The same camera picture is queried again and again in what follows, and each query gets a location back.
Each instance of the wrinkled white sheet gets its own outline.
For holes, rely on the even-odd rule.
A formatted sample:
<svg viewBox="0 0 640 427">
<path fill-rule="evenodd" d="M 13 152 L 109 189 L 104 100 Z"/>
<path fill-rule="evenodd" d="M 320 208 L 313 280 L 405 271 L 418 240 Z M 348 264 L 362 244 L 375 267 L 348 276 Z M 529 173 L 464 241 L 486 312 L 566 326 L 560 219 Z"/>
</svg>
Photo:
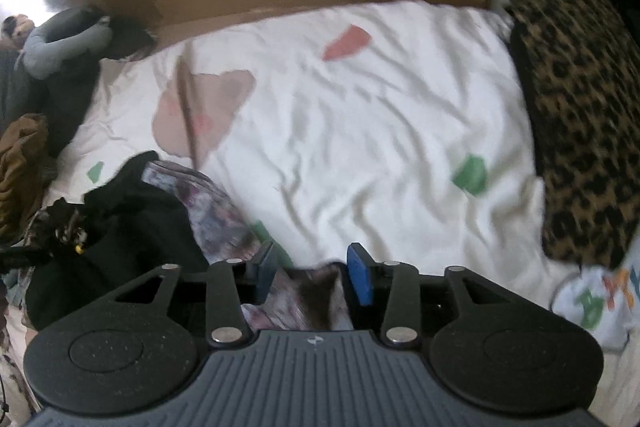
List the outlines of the wrinkled white sheet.
<svg viewBox="0 0 640 427">
<path fill-rule="evenodd" d="M 255 87 L 201 170 L 295 263 L 344 259 L 358 241 L 423 273 L 464 265 L 548 307 L 575 268 L 542 253 L 529 120 L 488 18 L 407 1 L 328 8 L 200 36 L 137 63 L 103 61 L 47 203 L 80 201 L 99 162 L 97 185 L 143 150 L 176 159 L 159 150 L 152 120 L 179 58 L 193 74 L 249 71 Z M 351 25 L 371 42 L 323 61 Z M 477 197 L 451 181 L 468 154 L 488 173 Z M 604 402 L 598 415 L 612 407 Z"/>
</svg>

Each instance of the silver screw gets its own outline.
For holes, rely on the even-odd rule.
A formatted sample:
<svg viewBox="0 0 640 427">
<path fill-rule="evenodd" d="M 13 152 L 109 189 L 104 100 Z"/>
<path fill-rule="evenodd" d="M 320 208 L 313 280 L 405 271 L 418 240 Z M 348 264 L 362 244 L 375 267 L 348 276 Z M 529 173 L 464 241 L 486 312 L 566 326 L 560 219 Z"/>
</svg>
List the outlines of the silver screw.
<svg viewBox="0 0 640 427">
<path fill-rule="evenodd" d="M 394 344 L 406 344 L 417 339 L 418 333 L 412 330 L 412 328 L 397 326 L 387 330 L 386 337 Z"/>
<path fill-rule="evenodd" d="M 235 341 L 239 341 L 242 338 L 242 331 L 238 328 L 233 328 L 230 326 L 225 326 L 223 328 L 218 328 L 211 332 L 211 338 L 214 342 L 218 342 L 220 344 L 229 344 Z"/>
</svg>

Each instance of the leopard print garment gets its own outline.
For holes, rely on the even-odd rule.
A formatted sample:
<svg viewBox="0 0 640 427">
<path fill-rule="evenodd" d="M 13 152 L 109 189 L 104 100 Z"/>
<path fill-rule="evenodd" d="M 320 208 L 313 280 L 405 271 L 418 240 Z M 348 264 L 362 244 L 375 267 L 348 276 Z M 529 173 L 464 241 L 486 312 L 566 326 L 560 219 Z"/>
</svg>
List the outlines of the leopard print garment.
<svg viewBox="0 0 640 427">
<path fill-rule="evenodd" d="M 617 266 L 640 216 L 640 49 L 609 0 L 510 3 L 538 112 L 543 248 Z"/>
</svg>

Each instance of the ribbed gray panel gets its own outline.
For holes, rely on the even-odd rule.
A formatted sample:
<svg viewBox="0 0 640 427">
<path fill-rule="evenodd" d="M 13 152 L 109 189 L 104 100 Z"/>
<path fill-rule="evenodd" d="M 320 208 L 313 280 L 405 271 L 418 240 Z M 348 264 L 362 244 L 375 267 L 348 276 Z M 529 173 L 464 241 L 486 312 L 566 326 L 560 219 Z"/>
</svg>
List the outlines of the ribbed gray panel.
<svg viewBox="0 0 640 427">
<path fill-rule="evenodd" d="M 310 342 L 314 338 L 320 341 Z M 30 427 L 591 427 L 584 411 L 540 420 L 489 415 L 445 393 L 411 352 L 367 331 L 263 331 L 219 351 L 179 396 L 119 419 L 45 410 Z"/>
</svg>

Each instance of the white fabric with colorful print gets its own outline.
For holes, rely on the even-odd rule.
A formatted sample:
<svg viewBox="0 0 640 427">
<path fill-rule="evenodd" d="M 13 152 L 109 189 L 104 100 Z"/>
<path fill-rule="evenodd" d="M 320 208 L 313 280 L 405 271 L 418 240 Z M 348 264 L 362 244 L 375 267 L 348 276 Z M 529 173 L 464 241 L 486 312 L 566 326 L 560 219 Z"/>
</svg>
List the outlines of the white fabric with colorful print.
<svg viewBox="0 0 640 427">
<path fill-rule="evenodd" d="M 551 309 L 588 330 L 604 349 L 624 349 L 640 325 L 640 236 L 617 270 L 590 266 L 565 281 Z"/>
</svg>

